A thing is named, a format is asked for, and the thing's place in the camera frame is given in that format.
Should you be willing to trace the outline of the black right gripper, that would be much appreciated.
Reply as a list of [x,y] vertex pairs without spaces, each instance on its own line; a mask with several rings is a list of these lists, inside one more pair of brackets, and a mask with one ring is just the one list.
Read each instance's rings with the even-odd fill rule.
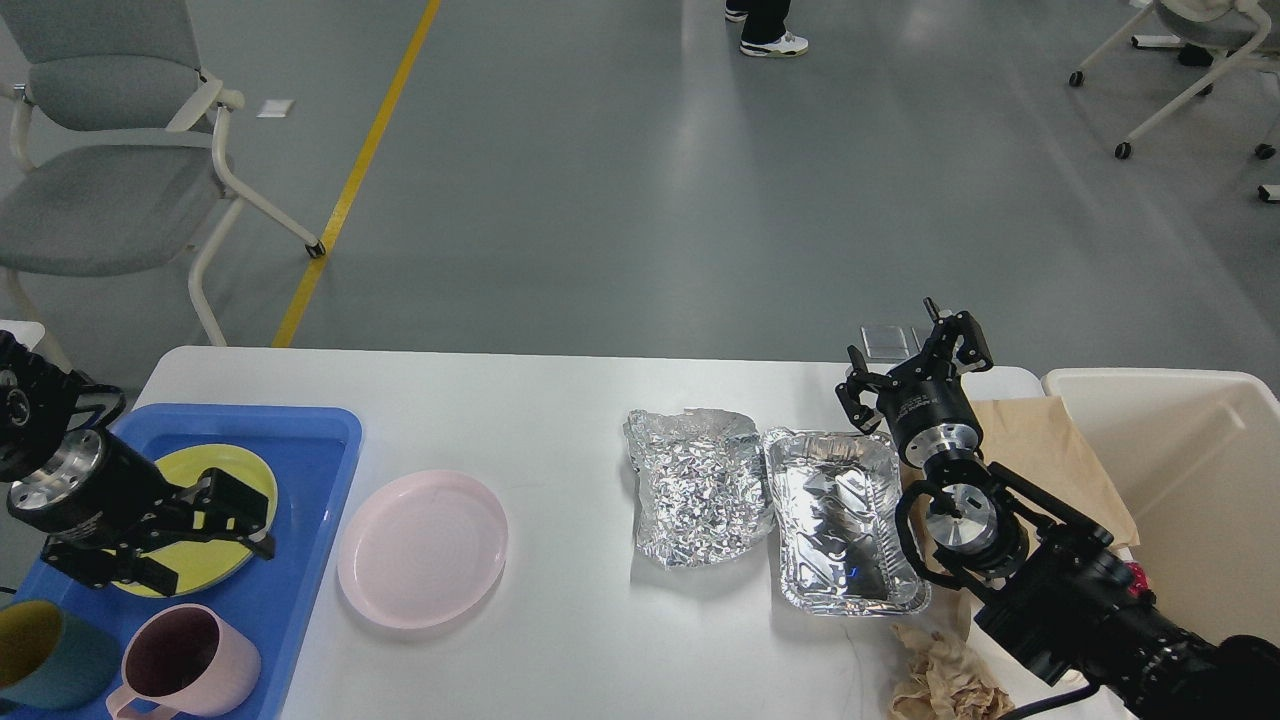
[[[960,378],[995,368],[980,323],[969,311],[952,313],[932,297],[923,304],[932,331],[915,366],[902,363],[888,375],[876,373],[858,346],[847,346],[850,368],[836,386],[852,427],[872,434],[884,419],[899,456],[910,468],[923,468],[947,451],[980,451],[983,430]],[[864,393],[879,396],[879,409],[864,402]]]

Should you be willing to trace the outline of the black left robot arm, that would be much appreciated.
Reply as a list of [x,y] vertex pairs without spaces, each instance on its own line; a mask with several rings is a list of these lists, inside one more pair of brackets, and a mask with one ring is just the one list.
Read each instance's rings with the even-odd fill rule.
[[125,400],[115,386],[65,372],[3,333],[5,507],[40,530],[42,560],[93,589],[140,585],[161,597],[180,574],[156,552],[230,543],[265,561],[276,553],[268,496],[218,466],[189,486],[110,432]]

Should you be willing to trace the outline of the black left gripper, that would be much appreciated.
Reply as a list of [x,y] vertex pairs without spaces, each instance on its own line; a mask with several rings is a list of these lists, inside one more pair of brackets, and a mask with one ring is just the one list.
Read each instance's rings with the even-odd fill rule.
[[268,496],[220,468],[193,486],[166,480],[151,460],[108,430],[64,436],[54,455],[8,491],[14,519],[50,536],[40,553],[49,566],[95,589],[120,583],[173,597],[173,570],[129,547],[114,546],[150,512],[150,548],[179,542],[236,542],[271,560]]

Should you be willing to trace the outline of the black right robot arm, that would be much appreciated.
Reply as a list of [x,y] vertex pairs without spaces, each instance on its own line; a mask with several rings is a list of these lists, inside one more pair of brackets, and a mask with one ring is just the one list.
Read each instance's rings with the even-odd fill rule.
[[1219,644],[1165,618],[1112,534],[1005,465],[983,459],[984,433],[963,388],[993,366],[975,318],[925,299],[931,334],[915,355],[872,372],[856,346],[835,389],[851,424],[890,429],[922,478],[893,510],[916,574],[970,591],[977,625],[1048,685],[1079,671],[1085,685],[1010,712],[1027,719],[1111,691],[1139,719],[1267,719],[1277,715],[1277,647],[1256,635]]

